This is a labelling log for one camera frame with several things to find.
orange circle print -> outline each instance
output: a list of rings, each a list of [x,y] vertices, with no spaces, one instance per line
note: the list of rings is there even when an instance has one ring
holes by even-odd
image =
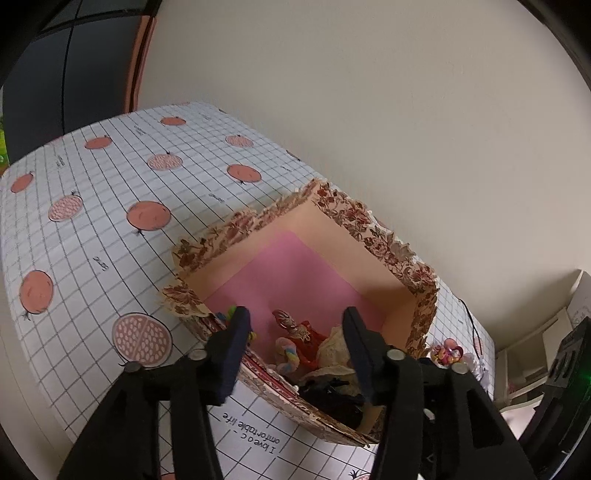
[[[27,312],[43,313],[53,298],[53,282],[45,272],[33,270],[23,279],[18,297]]]
[[[228,174],[240,181],[247,181],[248,183],[255,183],[261,180],[261,173],[248,165],[234,164],[230,165],[227,170]]]
[[[127,212],[127,221],[139,230],[158,230],[168,225],[170,210],[158,202],[138,202]]]
[[[96,150],[98,148],[108,147],[109,145],[111,145],[112,142],[113,141],[111,140],[111,138],[105,135],[104,137],[96,137],[92,140],[89,140],[84,144],[84,148],[87,148],[88,150]]]
[[[13,193],[22,192],[26,189],[29,184],[33,181],[33,174],[32,173],[25,173],[22,177],[18,177],[12,187],[10,187],[10,191]]]
[[[226,137],[226,142],[228,142],[233,147],[249,148],[254,145],[250,138],[243,137],[242,135],[230,135]]]

table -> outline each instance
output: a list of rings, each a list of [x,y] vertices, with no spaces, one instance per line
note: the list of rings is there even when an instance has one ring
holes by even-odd
[[[86,148],[89,141],[100,148]],[[168,154],[172,157],[149,161]],[[155,170],[148,163],[178,168]],[[261,181],[234,179],[227,172],[233,164],[258,170]],[[196,339],[158,301],[157,290],[173,280],[173,244],[182,237],[199,238],[233,211],[246,206],[260,210],[313,177],[322,178],[255,130],[197,102],[89,125],[10,167],[0,180],[0,236],[11,314],[38,387],[73,442],[122,370],[112,342],[119,317],[138,312],[166,325],[172,348],[164,364],[194,348]],[[11,187],[22,190],[14,193]],[[165,205],[171,212],[169,223],[138,234],[127,211],[139,201]],[[54,284],[51,302],[40,314],[26,314],[19,297],[32,270],[47,273]],[[438,282],[438,312],[429,341],[453,337],[473,351],[464,307]],[[494,378],[494,344],[478,321],[475,325]],[[316,439],[240,382],[228,402],[211,408],[210,415],[226,478],[350,480],[371,469],[375,446]],[[278,438],[277,448],[271,453],[249,445],[225,422],[224,417],[232,416]],[[172,472],[165,403],[160,437],[162,472]]]

